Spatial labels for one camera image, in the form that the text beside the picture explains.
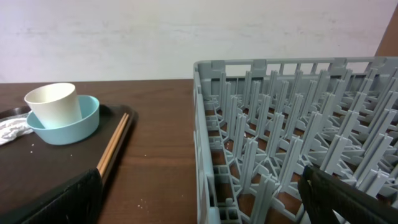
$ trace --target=white wall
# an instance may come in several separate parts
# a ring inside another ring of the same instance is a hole
[[[374,55],[397,0],[0,0],[0,82],[191,78],[197,60]]]

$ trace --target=dark wood tabletop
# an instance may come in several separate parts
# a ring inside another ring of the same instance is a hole
[[[192,80],[79,82],[78,94],[122,104],[139,119],[113,169],[98,223],[196,223]],[[0,84],[0,111],[43,83]]]

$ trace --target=black tray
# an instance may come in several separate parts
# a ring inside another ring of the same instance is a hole
[[[23,106],[0,113],[0,119],[27,113]],[[129,120],[109,162],[106,181],[137,113],[124,105],[100,105],[98,129],[88,138],[65,146],[45,143],[35,133],[0,146],[0,214],[31,202],[82,172],[95,168],[124,113]]]

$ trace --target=black object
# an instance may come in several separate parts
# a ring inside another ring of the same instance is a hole
[[[37,200],[0,216],[0,223],[95,223],[101,210],[102,180],[90,169]]]
[[[339,223],[333,210],[355,223],[398,223],[398,210],[313,166],[304,168],[298,191],[312,224]]]
[[[8,118],[30,111],[23,106],[0,112]],[[100,105],[98,129],[88,138],[64,146],[47,144],[36,133],[26,134],[0,147],[0,215],[30,203],[56,186],[96,167],[124,113],[126,127],[107,167],[103,182],[112,177],[138,119],[126,105]]]

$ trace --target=crumpled tissue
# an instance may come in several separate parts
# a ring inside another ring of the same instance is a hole
[[[3,145],[33,130],[27,125],[26,115],[0,121],[0,145]]]

